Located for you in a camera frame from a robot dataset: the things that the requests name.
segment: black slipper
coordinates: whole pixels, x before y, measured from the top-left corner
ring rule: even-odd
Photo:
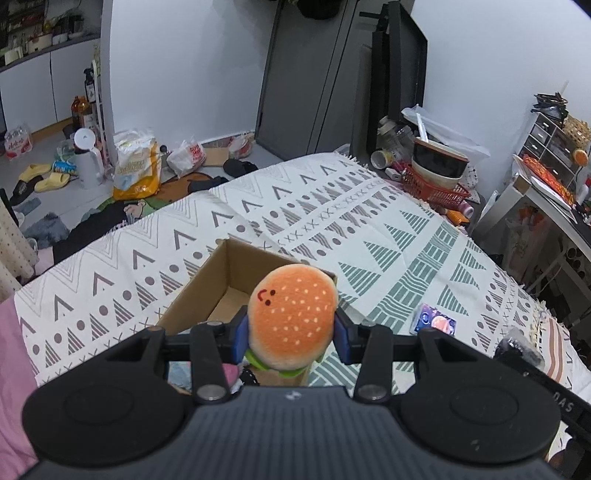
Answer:
[[[247,173],[258,170],[258,167],[249,161],[240,161],[235,158],[226,160],[223,165],[223,171],[232,177],[242,177]]]
[[[14,207],[24,202],[29,197],[29,195],[35,191],[35,185],[37,185],[37,183],[42,180],[43,177],[41,175],[37,175],[26,182],[19,180],[17,182],[17,186],[14,187],[14,190],[12,191],[10,205]]]
[[[215,177],[211,180],[191,180],[187,187],[187,193],[200,192],[202,190],[209,190],[214,187],[219,187],[222,183],[228,182],[226,177]]]

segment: red plastic basket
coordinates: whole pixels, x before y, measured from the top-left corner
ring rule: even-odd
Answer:
[[[402,174],[404,191],[425,202],[436,203],[450,210],[457,210],[460,204],[470,196],[464,187],[457,184],[453,190],[447,190],[429,183],[409,165]]]

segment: polka dot curtain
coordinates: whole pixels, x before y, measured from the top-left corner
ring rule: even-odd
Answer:
[[[18,278],[25,282],[34,275],[33,266],[37,261],[37,253],[0,202],[0,301],[20,290]]]

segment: hamburger plush toy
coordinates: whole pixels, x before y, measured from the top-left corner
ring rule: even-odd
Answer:
[[[248,303],[247,359],[284,376],[299,374],[332,341],[337,302],[335,284],[317,268],[293,264],[273,270]]]

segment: yellow and white bag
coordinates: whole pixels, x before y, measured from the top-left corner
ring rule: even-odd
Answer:
[[[117,149],[113,198],[133,200],[154,195],[160,188],[162,163],[152,132],[126,130],[113,139]]]

